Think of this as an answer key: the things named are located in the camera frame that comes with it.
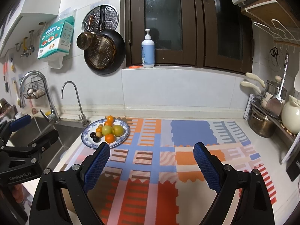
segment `white ceramic pot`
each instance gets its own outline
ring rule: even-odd
[[[266,109],[268,100],[269,100],[272,96],[273,96],[273,95],[271,95],[271,94],[268,93],[268,92],[266,92],[266,93],[263,95],[260,104],[262,105],[262,107],[263,107],[264,109]],[[282,106],[284,106],[284,105],[285,105],[285,100],[282,100]]]
[[[289,96],[289,101],[284,105],[281,113],[283,125],[293,134],[300,132],[300,100]]]

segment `green tissue package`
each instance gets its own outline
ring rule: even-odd
[[[44,59],[52,68],[60,69],[63,56],[69,54],[73,32],[73,16],[51,25],[41,36],[37,58]]]

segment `bottle label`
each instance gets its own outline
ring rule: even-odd
[[[142,64],[154,64],[154,45],[142,45]]]

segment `stainless steel sink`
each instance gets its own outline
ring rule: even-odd
[[[83,132],[84,127],[81,123],[61,120],[53,125],[49,124],[44,118],[33,117],[29,125],[12,134],[10,141],[14,146],[28,146],[41,132],[53,128],[58,131],[59,139],[42,154],[40,163],[43,169],[50,168],[54,170],[62,154],[71,147]]]

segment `scissors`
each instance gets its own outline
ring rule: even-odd
[[[271,56],[275,58],[277,66],[278,66],[278,61],[277,61],[277,56],[278,56],[278,49],[277,47],[273,47],[271,50]]]

